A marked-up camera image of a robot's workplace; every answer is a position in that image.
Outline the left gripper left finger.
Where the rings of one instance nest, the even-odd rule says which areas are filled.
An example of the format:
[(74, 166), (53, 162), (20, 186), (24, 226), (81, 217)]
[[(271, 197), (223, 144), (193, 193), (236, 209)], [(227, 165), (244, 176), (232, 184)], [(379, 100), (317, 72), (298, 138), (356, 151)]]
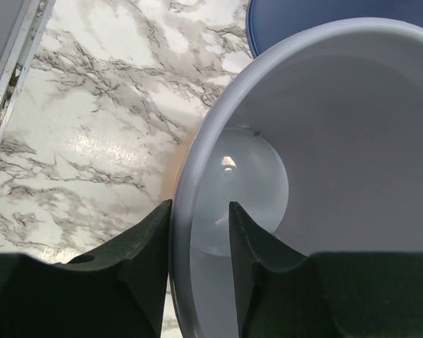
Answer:
[(0, 253), (0, 337), (159, 337), (171, 207), (67, 263)]

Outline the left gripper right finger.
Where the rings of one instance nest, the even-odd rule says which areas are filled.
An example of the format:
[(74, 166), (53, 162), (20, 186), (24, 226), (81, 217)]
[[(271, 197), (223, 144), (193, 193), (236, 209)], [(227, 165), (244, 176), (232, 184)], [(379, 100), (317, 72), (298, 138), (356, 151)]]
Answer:
[(236, 202), (229, 235), (240, 337), (423, 337), (423, 253), (304, 256)]

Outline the orange plastic bucket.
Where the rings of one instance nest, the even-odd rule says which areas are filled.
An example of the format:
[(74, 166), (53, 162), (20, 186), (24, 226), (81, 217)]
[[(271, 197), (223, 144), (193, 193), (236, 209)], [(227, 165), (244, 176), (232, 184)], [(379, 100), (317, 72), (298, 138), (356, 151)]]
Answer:
[(188, 156), (190, 147), (196, 138), (196, 132), (189, 134), (176, 148), (171, 156), (164, 171), (161, 182), (161, 200), (173, 199), (176, 193), (176, 187), (180, 178), (181, 170), (185, 159)]

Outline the grey-blue plastic bucket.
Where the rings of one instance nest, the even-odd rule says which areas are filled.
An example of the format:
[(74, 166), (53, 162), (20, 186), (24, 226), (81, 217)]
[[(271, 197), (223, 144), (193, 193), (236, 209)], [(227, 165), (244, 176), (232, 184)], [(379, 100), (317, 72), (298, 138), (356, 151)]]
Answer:
[(296, 251), (423, 251), (423, 28), (352, 18), (247, 66), (176, 187), (171, 289), (184, 337), (236, 337), (228, 206)]

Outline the blue plastic bucket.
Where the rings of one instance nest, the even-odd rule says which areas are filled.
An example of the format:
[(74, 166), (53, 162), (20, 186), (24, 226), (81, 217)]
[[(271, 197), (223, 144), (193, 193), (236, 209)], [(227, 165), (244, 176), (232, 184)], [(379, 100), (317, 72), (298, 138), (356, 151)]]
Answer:
[(388, 18), (423, 27), (423, 0), (249, 1), (246, 34), (254, 58), (303, 30), (348, 18)]

